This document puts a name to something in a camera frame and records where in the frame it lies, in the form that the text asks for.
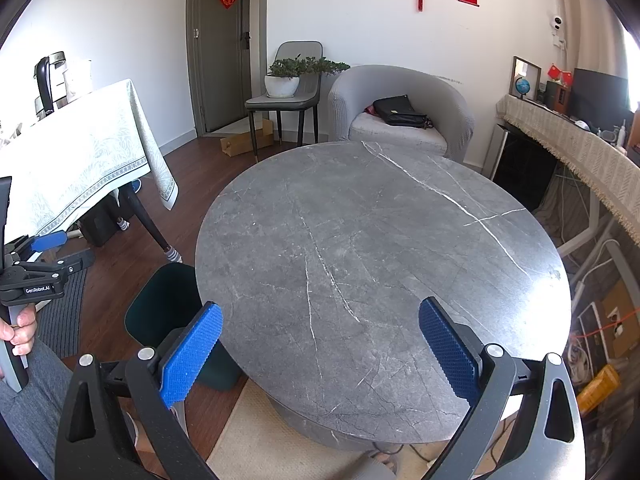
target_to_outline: wooden floor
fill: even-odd
[[[285,142],[260,150],[260,158],[295,147]],[[236,176],[254,164],[253,153],[229,157],[220,140],[198,138],[165,157],[178,184],[179,194],[172,211],[162,206],[153,181],[142,179],[138,193],[146,210],[166,240],[174,245],[184,262],[194,264],[196,240],[204,215],[215,197]],[[127,334],[124,315],[143,285],[167,263],[160,247],[133,217],[130,228],[117,233],[107,244],[95,248],[96,260],[89,269],[80,329],[81,354],[90,352],[102,361],[134,355],[140,346]],[[73,368],[77,357],[65,360]],[[246,381],[243,377],[230,392],[217,392],[195,384],[186,401],[186,418],[191,441],[207,459],[238,400]],[[158,464],[145,465],[161,473]]]

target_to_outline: desk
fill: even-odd
[[[558,249],[561,256],[595,237],[604,223],[605,235],[610,232],[614,220],[599,218],[599,201],[640,244],[640,168],[600,137],[527,100],[505,96],[497,104],[497,113],[542,144],[591,189],[589,227]],[[572,278],[572,284],[593,263],[605,235]]]
[[[524,358],[562,353],[570,325],[536,219],[403,146],[316,144],[249,168],[204,219],[196,277],[242,370],[290,425],[341,449],[447,440],[467,412],[418,327],[424,298]]]

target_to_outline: finger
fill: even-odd
[[[28,343],[35,336],[38,324],[34,321],[30,325],[14,330],[14,337],[11,339],[12,345]]]
[[[20,314],[18,314],[18,326],[27,326],[36,321],[36,306],[34,303],[28,304]]]
[[[11,341],[14,335],[14,329],[0,319],[0,339],[4,341]]]
[[[14,346],[14,355],[27,355],[33,348],[33,339],[28,343]]]

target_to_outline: gray marble tabletop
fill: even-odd
[[[418,327],[424,298],[523,358],[562,353],[570,325],[536,219],[472,170],[401,146],[316,144],[249,168],[204,219],[196,276],[252,380],[377,442],[446,440],[468,410]]]

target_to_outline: speaker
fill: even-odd
[[[485,164],[485,174],[532,212],[542,203],[556,169],[556,158],[540,143],[511,124],[494,132],[497,158]]]
[[[118,216],[128,220],[133,211],[126,200],[120,200],[118,205],[116,199],[108,194],[78,219],[78,227],[91,245],[102,247],[120,230],[116,223]]]
[[[569,105],[569,95],[571,95],[571,89],[555,81],[548,81],[545,91],[545,106],[559,114],[566,115],[566,110]]]

